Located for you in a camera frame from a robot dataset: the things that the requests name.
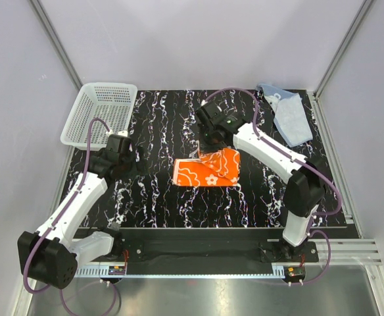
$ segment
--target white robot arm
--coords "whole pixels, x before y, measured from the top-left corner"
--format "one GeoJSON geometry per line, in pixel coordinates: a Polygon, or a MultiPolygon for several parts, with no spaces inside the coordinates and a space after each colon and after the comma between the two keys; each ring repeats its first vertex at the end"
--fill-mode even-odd
{"type": "Polygon", "coordinates": [[[72,239],[84,217],[109,185],[120,180],[135,165],[135,153],[130,151],[130,146],[129,138],[110,135],[106,148],[89,158],[82,187],[78,189],[84,175],[81,173],[67,197],[47,221],[35,233],[22,233],[18,239],[22,273],[32,249],[41,237],[44,240],[34,253],[28,276],[60,289],[68,286],[78,267],[102,255],[115,259],[122,254],[121,234],[109,228],[94,232],[77,242],[72,239]],[[53,225],[64,208],[66,211],[53,225]]]}
{"type": "MultiPolygon", "coordinates": [[[[290,153],[294,159],[306,161],[306,157],[300,153],[295,153],[282,146],[271,137],[259,130],[259,134],[265,137],[266,140],[280,147],[282,150],[290,153]]],[[[293,172],[300,169],[300,165],[292,160],[286,159],[281,153],[276,151],[268,144],[261,142],[256,137],[251,123],[246,123],[239,128],[239,132],[233,135],[233,144],[236,149],[241,149],[253,157],[257,158],[261,163],[271,168],[284,183],[288,183],[293,172]]],[[[306,231],[309,225],[310,217],[317,210],[319,204],[315,204],[307,216],[298,216],[289,212],[287,223],[283,231],[283,238],[293,247],[301,245],[306,239],[306,231]]]]}
{"type": "Polygon", "coordinates": [[[201,151],[217,151],[226,146],[243,150],[270,167],[286,183],[283,202],[288,209],[283,231],[282,252],[291,257],[294,250],[307,239],[308,225],[325,194],[325,183],[314,173],[295,162],[305,161],[317,170],[319,160],[309,161],[304,155],[295,153],[259,130],[266,141],[289,153],[286,158],[255,135],[252,124],[235,115],[227,117],[215,103],[205,103],[196,111],[200,128],[201,151]]]}

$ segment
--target black marble table surface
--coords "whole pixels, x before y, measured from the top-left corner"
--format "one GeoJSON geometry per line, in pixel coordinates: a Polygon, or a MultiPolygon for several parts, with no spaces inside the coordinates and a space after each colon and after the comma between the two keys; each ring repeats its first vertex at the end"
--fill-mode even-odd
{"type": "MultiPolygon", "coordinates": [[[[332,178],[316,119],[305,91],[298,92],[314,139],[294,147],[307,157],[320,157],[332,178]]],[[[118,181],[92,207],[84,227],[119,223],[122,227],[273,227],[285,224],[282,197],[285,185],[268,167],[241,152],[239,185],[230,188],[187,188],[172,184],[174,160],[188,158],[197,148],[198,128],[194,112],[212,91],[140,91],[130,122],[130,134],[143,147],[148,174],[118,181]]],[[[245,93],[225,92],[216,97],[221,108],[232,113],[253,113],[252,98],[245,93]]],[[[286,145],[275,130],[274,115],[260,102],[259,127],[286,145]]],[[[85,151],[74,150],[62,198],[84,167],[85,151]]],[[[320,210],[332,211],[334,193],[328,189],[320,210]]],[[[346,226],[343,212],[323,217],[318,226],[346,226]]]]}

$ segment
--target basket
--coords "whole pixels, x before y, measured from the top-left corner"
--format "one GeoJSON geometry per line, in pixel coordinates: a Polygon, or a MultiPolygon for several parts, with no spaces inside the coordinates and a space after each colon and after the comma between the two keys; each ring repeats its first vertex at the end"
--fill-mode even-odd
{"type": "MultiPolygon", "coordinates": [[[[115,133],[127,130],[137,92],[137,87],[132,84],[84,84],[66,120],[60,141],[86,150],[88,126],[95,117],[104,120],[115,133]]],[[[106,128],[100,122],[94,123],[91,150],[97,151],[106,147],[107,139],[106,128]]]]}

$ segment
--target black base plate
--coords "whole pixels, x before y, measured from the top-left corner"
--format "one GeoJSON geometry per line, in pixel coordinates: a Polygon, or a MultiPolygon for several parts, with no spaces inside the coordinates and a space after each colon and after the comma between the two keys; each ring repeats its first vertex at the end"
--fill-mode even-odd
{"type": "Polygon", "coordinates": [[[306,242],[302,245],[299,253],[292,256],[291,259],[286,259],[280,250],[280,241],[275,242],[260,242],[261,261],[265,263],[273,262],[293,262],[300,263],[302,254],[304,254],[305,262],[319,262],[318,251],[314,242],[306,242]]]}

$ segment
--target white flower print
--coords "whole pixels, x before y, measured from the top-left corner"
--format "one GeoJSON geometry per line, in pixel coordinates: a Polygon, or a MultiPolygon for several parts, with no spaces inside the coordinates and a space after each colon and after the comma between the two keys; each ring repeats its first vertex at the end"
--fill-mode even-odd
{"type": "Polygon", "coordinates": [[[210,176],[206,177],[205,180],[209,186],[215,186],[217,184],[218,178],[213,174],[210,174],[210,176]]]}

